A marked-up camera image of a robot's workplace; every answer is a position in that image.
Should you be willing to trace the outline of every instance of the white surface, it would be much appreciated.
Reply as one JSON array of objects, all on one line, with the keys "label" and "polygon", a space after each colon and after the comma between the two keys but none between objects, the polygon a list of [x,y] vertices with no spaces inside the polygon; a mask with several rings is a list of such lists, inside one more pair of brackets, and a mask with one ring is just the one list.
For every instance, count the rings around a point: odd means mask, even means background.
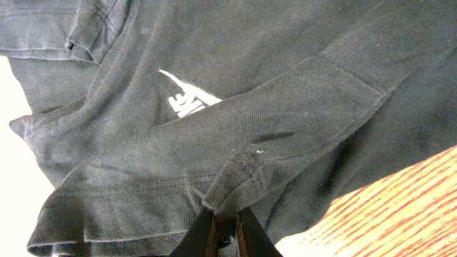
[{"label": "white surface", "polygon": [[0,255],[6,257],[32,256],[26,245],[41,206],[53,191],[30,148],[9,128],[11,120],[28,114],[21,85],[8,59],[0,56]]}]

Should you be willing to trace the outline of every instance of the cloth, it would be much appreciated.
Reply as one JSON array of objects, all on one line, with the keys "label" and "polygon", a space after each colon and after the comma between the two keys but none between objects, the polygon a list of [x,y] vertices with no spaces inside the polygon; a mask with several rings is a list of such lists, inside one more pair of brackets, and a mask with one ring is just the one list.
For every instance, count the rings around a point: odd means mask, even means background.
[{"label": "cloth", "polygon": [[[275,243],[457,142],[454,1],[0,10],[0,54],[37,106],[11,128],[56,187],[28,244],[38,256],[167,255],[204,206],[251,206]],[[87,76],[32,85],[37,63]]]}]

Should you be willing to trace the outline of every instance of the wooden surface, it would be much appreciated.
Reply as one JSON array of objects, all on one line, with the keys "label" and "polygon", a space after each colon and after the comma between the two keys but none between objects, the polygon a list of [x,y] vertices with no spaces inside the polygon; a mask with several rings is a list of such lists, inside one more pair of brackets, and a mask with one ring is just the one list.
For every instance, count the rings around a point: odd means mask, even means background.
[{"label": "wooden surface", "polygon": [[457,256],[457,147],[336,199],[285,256]]}]

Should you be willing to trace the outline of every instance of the white graphic on shirt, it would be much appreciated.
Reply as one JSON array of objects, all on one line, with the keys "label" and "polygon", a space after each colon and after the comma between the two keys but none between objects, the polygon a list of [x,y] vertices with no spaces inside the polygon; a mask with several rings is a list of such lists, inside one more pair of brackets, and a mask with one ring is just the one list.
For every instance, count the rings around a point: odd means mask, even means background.
[{"label": "white graphic on shirt", "polygon": [[170,97],[169,102],[173,110],[178,114],[180,118],[192,114],[194,112],[200,111],[205,108],[206,105],[217,104],[222,101],[211,94],[206,93],[198,87],[184,83],[177,79],[174,75],[170,74],[167,71],[159,70],[161,73],[167,75],[172,81],[174,81],[179,87],[184,91],[184,95],[176,94],[175,98]]}]

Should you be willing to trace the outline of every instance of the wooden floor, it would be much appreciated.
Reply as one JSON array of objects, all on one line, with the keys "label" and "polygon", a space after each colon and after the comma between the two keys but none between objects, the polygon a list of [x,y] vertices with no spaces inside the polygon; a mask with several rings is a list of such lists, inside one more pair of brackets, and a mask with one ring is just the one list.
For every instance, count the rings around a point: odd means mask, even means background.
[{"label": "wooden floor", "polygon": [[336,199],[285,256],[457,256],[457,147]]}]

